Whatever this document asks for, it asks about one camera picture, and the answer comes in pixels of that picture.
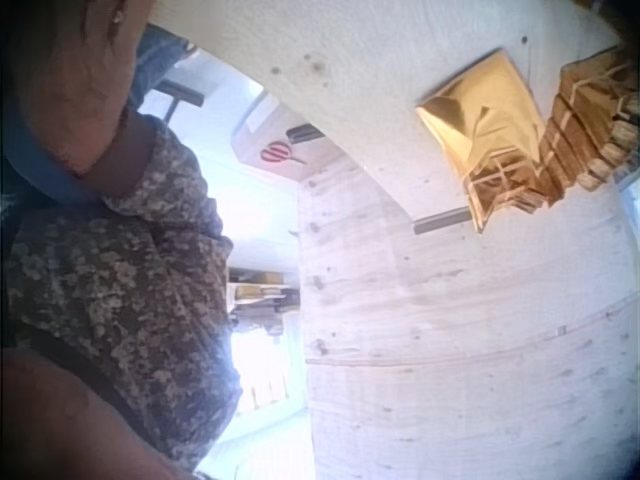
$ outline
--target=plywood wall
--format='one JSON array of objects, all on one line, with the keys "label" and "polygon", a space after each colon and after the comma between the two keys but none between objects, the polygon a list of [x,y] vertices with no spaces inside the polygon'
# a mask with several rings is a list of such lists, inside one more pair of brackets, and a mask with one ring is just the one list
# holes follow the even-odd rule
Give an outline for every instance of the plywood wall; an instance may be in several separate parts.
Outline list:
[{"label": "plywood wall", "polygon": [[348,158],[300,199],[318,480],[617,478],[638,449],[638,257],[617,192],[415,236]]}]

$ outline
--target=gold wrapper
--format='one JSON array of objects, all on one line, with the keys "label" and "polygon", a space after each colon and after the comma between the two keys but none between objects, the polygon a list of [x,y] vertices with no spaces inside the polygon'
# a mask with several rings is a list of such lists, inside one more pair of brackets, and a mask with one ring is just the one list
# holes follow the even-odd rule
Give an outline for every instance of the gold wrapper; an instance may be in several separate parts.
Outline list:
[{"label": "gold wrapper", "polygon": [[531,212],[547,189],[558,195],[548,175],[536,174],[544,122],[503,51],[453,79],[417,112],[463,181],[477,231],[496,210]]},{"label": "gold wrapper", "polygon": [[471,67],[417,108],[469,197],[478,232],[493,212],[528,213],[579,183],[593,191],[640,168],[637,63],[619,48],[565,65],[544,127],[504,52]]}]

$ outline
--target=person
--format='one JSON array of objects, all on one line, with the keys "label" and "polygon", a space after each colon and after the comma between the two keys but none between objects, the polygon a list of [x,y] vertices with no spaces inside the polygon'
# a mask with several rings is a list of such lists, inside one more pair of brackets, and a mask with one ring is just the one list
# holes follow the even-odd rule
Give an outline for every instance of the person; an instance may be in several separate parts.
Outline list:
[{"label": "person", "polygon": [[7,96],[99,201],[3,219],[3,476],[192,478],[242,393],[232,244],[194,154],[127,106],[154,1],[7,3]]}]

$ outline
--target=wooden beam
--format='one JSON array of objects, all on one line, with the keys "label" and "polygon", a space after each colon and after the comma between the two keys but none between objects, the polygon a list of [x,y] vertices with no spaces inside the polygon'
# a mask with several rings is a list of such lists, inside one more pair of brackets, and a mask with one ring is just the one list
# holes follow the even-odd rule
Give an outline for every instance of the wooden beam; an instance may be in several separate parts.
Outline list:
[{"label": "wooden beam", "polygon": [[466,206],[422,98],[503,48],[546,118],[562,65],[617,41],[569,0],[164,0],[153,21],[264,85],[413,221]]}]

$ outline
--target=ceiling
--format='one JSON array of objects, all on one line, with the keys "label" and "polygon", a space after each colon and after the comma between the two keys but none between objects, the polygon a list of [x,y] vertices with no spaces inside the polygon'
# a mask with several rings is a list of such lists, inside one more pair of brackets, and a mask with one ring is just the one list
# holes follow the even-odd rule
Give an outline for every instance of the ceiling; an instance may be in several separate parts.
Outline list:
[{"label": "ceiling", "polygon": [[[201,51],[168,77],[206,96],[201,108],[181,102],[170,126],[195,152],[209,196],[217,200],[224,233],[235,245],[229,265],[283,272],[296,283],[298,185],[240,164],[230,145],[232,131],[262,87]],[[171,97],[154,90],[141,112],[162,118],[170,103]]]}]

